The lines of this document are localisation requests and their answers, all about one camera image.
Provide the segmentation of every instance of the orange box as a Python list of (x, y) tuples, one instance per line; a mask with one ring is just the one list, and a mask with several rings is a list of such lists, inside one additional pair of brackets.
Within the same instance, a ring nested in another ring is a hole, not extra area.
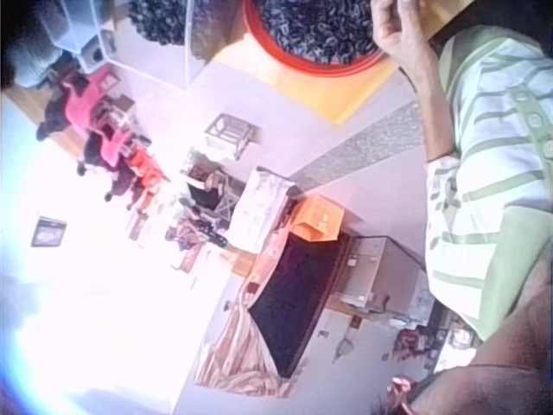
[(313, 195), (301, 201), (292, 213), (291, 232), (309, 242), (337, 240), (344, 209), (331, 201)]

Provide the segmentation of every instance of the red bowl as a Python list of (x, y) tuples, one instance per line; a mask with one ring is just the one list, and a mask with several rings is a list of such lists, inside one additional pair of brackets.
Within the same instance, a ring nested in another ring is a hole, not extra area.
[(338, 78), (340, 76), (353, 75), (372, 67), (384, 55), (381, 49), (377, 49), (372, 54), (357, 58), (349, 65), (340, 63), (315, 63), (299, 56), (289, 54), (278, 46), (265, 29), (259, 17), (256, 0), (242, 0), (242, 11), (244, 13), (246, 27), (265, 52), (283, 65), (307, 75), (320, 76), (323, 78)]

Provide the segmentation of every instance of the patterned cloth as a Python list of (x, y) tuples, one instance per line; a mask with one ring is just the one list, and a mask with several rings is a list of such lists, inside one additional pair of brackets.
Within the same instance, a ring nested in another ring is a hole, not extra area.
[(428, 166), (430, 289), (485, 340), (553, 237), (553, 61), (480, 27), (449, 41), (440, 76), (457, 154)]

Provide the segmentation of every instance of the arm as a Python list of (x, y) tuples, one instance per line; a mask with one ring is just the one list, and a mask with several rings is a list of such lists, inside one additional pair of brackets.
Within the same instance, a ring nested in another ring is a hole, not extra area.
[(372, 19), (374, 41), (404, 69), (416, 89), (427, 160), (454, 153), (449, 104), (440, 85), (438, 59), (424, 37), (417, 0), (372, 0)]

